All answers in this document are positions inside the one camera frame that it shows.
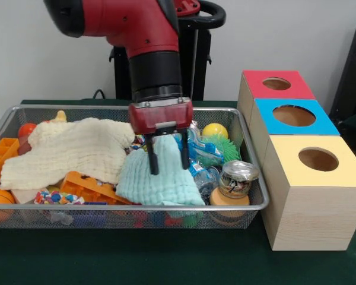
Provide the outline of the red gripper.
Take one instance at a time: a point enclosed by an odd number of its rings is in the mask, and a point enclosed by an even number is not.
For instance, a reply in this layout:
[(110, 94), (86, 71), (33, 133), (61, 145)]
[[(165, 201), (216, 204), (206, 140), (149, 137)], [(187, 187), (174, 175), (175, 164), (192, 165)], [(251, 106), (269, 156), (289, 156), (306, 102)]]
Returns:
[[(158, 159), (154, 152), (154, 136), (166, 129), (180, 130), (188, 128), (193, 118), (193, 104), (188, 97), (144, 101), (131, 103), (128, 106), (129, 119), (136, 134), (145, 134), (150, 171), (159, 174)], [(181, 161), (182, 167), (188, 169), (189, 149), (188, 132), (180, 130), (182, 136)]]

